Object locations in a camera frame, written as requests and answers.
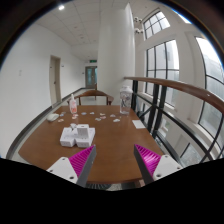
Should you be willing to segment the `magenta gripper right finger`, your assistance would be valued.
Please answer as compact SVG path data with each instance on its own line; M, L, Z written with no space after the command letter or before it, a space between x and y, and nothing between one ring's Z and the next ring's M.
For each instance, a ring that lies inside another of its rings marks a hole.
M182 169L182 166L171 156L160 156L137 144L134 145L134 156L145 184L160 180L161 178Z

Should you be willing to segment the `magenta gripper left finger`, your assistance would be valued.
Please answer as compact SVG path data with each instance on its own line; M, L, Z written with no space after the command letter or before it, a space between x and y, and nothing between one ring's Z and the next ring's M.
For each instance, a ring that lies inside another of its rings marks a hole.
M84 187L96 157L96 146L90 146L70 158L61 157L47 171Z

